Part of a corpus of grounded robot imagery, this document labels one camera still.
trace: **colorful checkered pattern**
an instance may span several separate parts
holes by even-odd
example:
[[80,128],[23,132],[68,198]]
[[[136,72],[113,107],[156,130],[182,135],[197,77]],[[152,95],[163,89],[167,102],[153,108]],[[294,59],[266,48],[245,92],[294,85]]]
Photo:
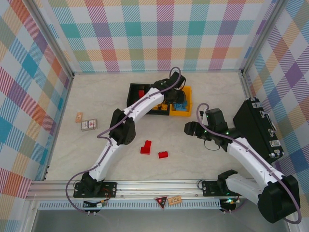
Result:
[[241,63],[241,66],[240,66],[240,69],[243,69],[247,60],[248,60],[248,57],[249,55],[251,54],[252,52],[252,49],[254,48],[254,46],[256,45],[256,42],[258,41],[259,37],[260,37],[260,34],[261,32],[263,31],[264,27],[266,26],[266,22],[268,20],[268,18],[270,17],[271,13],[273,12],[274,10],[274,7],[276,5],[278,0],[272,0],[271,1],[271,4],[269,5],[268,9],[267,9],[267,12],[266,14],[264,15],[264,18],[259,26],[259,29],[256,31],[255,35],[254,35],[254,38],[253,40],[251,41],[250,43],[250,46],[246,52],[246,55],[245,55],[245,58],[243,59],[242,63]]
[[286,154],[275,165],[300,184],[304,217],[309,217],[308,12],[309,1],[288,2],[248,73],[251,91],[269,112]]
[[50,11],[36,2],[76,70],[113,72],[238,70],[271,1],[49,0]]
[[69,78],[22,0],[0,5],[0,231],[11,232],[42,174]]

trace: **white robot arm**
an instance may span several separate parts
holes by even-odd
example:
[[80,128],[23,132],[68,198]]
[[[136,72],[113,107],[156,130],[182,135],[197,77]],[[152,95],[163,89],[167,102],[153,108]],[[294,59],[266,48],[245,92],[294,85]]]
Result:
[[218,175],[217,184],[221,193],[231,191],[244,196],[255,203],[263,217],[271,223],[295,212],[293,200],[280,182],[286,185],[300,205],[297,180],[292,175],[284,176],[267,163],[248,141],[240,136],[236,128],[229,129],[220,109],[199,113],[202,116],[200,123],[204,126],[198,122],[189,122],[185,125],[184,132],[200,139],[214,140],[225,152],[235,157],[254,178],[254,181],[251,181],[234,170],[226,171]]
[[[161,93],[157,93],[159,91],[160,90],[157,88],[151,88],[148,91],[148,93],[145,94],[136,103],[124,109],[124,114],[128,114],[131,111],[130,118],[132,118],[134,122],[138,122],[141,119],[141,117],[143,117],[146,113],[148,113],[152,108],[161,104],[164,101],[164,95]],[[111,141],[112,141],[112,146],[107,152],[107,154],[105,155],[101,164],[98,164],[98,162],[102,159],[103,155],[106,153],[106,150],[110,146],[109,143],[106,144],[97,162],[93,165],[94,167],[97,166],[97,168],[89,172],[90,176],[97,181],[101,181],[105,179],[107,170],[110,167],[115,157],[115,154],[119,152],[119,150],[124,146],[124,144],[117,145],[117,142],[113,138],[111,138]]]

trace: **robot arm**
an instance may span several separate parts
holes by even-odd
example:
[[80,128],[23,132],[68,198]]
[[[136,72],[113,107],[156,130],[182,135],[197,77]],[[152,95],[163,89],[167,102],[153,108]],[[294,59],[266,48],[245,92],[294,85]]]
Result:
[[[164,101],[164,95],[161,93],[155,94],[151,97],[149,97],[151,94],[159,92],[157,88],[151,88],[147,94],[145,94],[141,99],[139,99],[136,103],[133,105],[127,107],[126,109],[123,110],[123,114],[127,115],[130,111],[130,121],[132,120],[134,123],[140,120],[141,117],[143,117],[148,111],[150,111],[152,108],[154,108],[156,105],[159,105]],[[129,137],[135,136],[135,131],[134,133],[131,133]],[[124,146],[124,144],[117,144],[116,138],[112,138],[112,146],[110,150],[107,152],[105,155],[103,161],[101,164],[98,164],[98,162],[102,159],[103,155],[106,153],[106,150],[110,146],[110,144],[106,144],[105,148],[103,149],[101,155],[99,156],[98,160],[93,166],[97,166],[96,169],[92,170],[89,172],[90,176],[97,180],[101,181],[105,179],[106,173],[108,168],[110,167],[115,154],[120,151],[120,149]]]
[[163,101],[166,104],[184,103],[185,94],[180,88],[185,81],[182,75],[179,77],[179,74],[174,72],[169,79],[156,81],[133,105],[122,111],[120,109],[114,111],[109,133],[111,142],[106,144],[91,171],[83,174],[81,184],[78,185],[81,188],[79,191],[87,192],[92,197],[97,196],[116,153],[135,138],[135,123]]
[[269,172],[255,156],[238,143],[209,133],[197,122],[189,122],[184,128],[186,134],[195,135],[200,139],[208,141],[214,140],[225,152],[235,157],[254,178],[254,181],[251,181],[243,178],[234,170],[226,171],[218,175],[217,184],[221,192],[225,194],[228,191],[232,191],[244,196],[255,203],[263,217],[271,223],[295,212],[296,208],[291,197],[270,173],[275,174],[288,187],[296,199],[297,204],[300,205],[297,180],[292,175],[284,176],[267,163],[254,151],[245,138],[241,138],[236,128],[229,129],[221,110],[212,109],[205,112],[201,111],[200,115],[202,116],[202,123],[206,128],[218,134],[228,135],[237,142],[241,142],[271,170]]

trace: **metal rail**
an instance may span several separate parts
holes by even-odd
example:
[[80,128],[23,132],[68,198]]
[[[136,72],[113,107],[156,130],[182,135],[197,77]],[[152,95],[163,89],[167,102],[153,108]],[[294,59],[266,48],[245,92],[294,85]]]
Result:
[[[203,197],[202,190],[197,187],[199,180],[139,180],[116,181],[118,200],[153,200],[160,196],[178,196],[182,199],[227,199],[228,196]],[[66,200],[66,181],[32,182],[27,200]],[[69,196],[73,198],[73,183],[68,187]],[[84,198],[84,200],[100,200],[100,198]]]

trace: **yellow tray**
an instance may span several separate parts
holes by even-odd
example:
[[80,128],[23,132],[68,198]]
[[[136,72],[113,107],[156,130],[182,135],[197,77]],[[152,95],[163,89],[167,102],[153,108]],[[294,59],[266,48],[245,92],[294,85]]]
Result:
[[188,105],[186,106],[187,111],[176,111],[173,104],[169,105],[169,115],[171,116],[183,116],[190,117],[192,112],[192,89],[191,86],[185,86],[183,88]]

